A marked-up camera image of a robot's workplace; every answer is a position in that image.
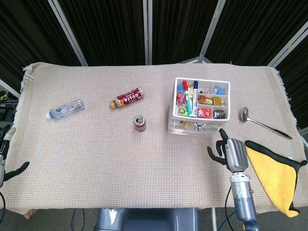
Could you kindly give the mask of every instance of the soda can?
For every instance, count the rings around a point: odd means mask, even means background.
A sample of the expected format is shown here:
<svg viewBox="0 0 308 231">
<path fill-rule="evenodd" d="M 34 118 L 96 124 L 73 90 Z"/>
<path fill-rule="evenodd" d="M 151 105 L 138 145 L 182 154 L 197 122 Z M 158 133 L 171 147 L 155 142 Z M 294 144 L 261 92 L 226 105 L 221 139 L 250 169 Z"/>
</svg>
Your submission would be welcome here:
<svg viewBox="0 0 308 231">
<path fill-rule="evenodd" d="M 146 128 L 145 118 L 141 115 L 138 115 L 134 119 L 135 129 L 137 131 L 144 131 Z"/>
</svg>

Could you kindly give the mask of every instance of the black curtain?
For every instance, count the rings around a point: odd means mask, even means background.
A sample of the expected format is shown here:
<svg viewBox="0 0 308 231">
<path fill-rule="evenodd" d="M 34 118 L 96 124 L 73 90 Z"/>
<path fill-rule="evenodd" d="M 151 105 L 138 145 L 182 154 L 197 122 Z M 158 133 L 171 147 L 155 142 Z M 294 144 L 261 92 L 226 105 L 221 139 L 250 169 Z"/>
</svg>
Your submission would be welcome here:
<svg viewBox="0 0 308 231">
<path fill-rule="evenodd" d="M 307 20 L 307 1 L 227 0 L 205 56 L 214 63 L 267 65 Z"/>
<path fill-rule="evenodd" d="M 284 86 L 297 125 L 308 127 L 308 37 L 276 67 L 284 81 Z"/>
<path fill-rule="evenodd" d="M 153 0 L 153 64 L 199 56 L 217 0 Z"/>
<path fill-rule="evenodd" d="M 0 1 L 0 31 L 1 79 L 16 91 L 30 63 L 80 65 L 47 1 Z"/>
<path fill-rule="evenodd" d="M 62 0 L 88 65 L 144 65 L 142 0 Z"/>
</svg>

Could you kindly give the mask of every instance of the bottle label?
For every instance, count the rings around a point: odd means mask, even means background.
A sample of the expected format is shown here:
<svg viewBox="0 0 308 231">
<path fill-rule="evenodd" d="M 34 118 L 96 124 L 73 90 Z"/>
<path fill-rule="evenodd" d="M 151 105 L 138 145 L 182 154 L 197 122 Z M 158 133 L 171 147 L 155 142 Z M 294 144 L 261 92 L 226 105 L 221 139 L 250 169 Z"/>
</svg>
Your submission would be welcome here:
<svg viewBox="0 0 308 231">
<path fill-rule="evenodd" d="M 121 106 L 137 101 L 141 98 L 142 95 L 138 88 L 117 97 Z"/>
</svg>

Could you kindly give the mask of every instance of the beige tablecloth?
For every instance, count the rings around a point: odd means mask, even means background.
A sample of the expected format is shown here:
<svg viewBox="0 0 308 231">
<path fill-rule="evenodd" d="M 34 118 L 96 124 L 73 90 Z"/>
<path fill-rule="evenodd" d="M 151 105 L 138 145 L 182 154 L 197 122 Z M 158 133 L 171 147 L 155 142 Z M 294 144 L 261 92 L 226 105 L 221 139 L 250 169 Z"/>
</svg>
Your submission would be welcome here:
<svg viewBox="0 0 308 231">
<path fill-rule="evenodd" d="M 23 82 L 6 170 L 25 161 L 30 166 L 1 188 L 7 208 L 23 214 L 29 209 L 69 207 L 223 207 L 231 173 L 206 151 L 219 136 L 208 139 L 167 133 L 174 79 L 229 81 L 229 137 L 252 140 L 302 161 L 303 143 L 277 74 L 271 67 L 229 64 L 32 64 Z M 144 99 L 125 108 L 110 108 L 110 100 L 136 87 L 144 89 Z M 51 108 L 78 98 L 85 110 L 59 121 L 46 120 Z M 239 111 L 244 106 L 252 118 L 294 139 L 241 122 Z M 146 118 L 145 132 L 133 128 L 136 115 Z M 251 176 L 257 211 L 276 210 L 251 164 L 246 174 Z M 308 205 L 307 175 L 305 166 L 299 171 L 295 207 Z M 233 206 L 232 197 L 228 206 Z"/>
</svg>

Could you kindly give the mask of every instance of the black cable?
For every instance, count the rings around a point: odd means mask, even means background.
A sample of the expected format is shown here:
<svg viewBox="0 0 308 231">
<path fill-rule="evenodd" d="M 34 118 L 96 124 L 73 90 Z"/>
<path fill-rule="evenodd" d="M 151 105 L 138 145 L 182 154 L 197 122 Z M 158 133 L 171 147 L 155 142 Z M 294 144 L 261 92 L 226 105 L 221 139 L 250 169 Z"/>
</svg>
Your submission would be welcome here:
<svg viewBox="0 0 308 231">
<path fill-rule="evenodd" d="M 5 213 L 5 199 L 4 199 L 4 196 L 3 196 L 3 194 L 1 192 L 0 192 L 0 196 L 1 196 L 2 201 L 3 201 L 3 213 L 2 213 L 2 216 L 0 218 L 0 224 L 1 224 L 1 222 L 2 222 L 2 220 L 4 218 L 4 213 Z"/>
<path fill-rule="evenodd" d="M 228 214 L 227 214 L 227 201 L 228 201 L 228 197 L 229 197 L 230 191 L 231 191 L 231 186 L 230 186 L 230 188 L 229 188 L 229 191 L 228 191 L 228 194 L 227 194 L 227 197 L 226 197 L 226 201 L 225 201 L 225 214 L 226 214 L 226 219 L 227 219 L 227 222 L 228 222 L 228 224 L 229 224 L 229 226 L 230 226 L 230 229 L 231 229 L 232 231 L 234 231 L 233 228 L 232 228 L 232 226 L 231 226 L 231 224 L 230 224 L 229 217 L 228 217 Z"/>
<path fill-rule="evenodd" d="M 76 209 L 74 208 L 74 212 L 73 212 L 73 216 L 72 216 L 72 221 L 71 221 L 71 230 L 74 231 L 73 229 L 73 222 L 74 222 L 74 216 L 75 216 L 75 212 L 76 212 Z M 83 231 L 83 229 L 85 228 L 85 209 L 83 208 L 82 209 L 82 215 L 83 215 L 83 224 L 82 224 L 82 228 L 81 228 L 81 231 Z"/>
</svg>

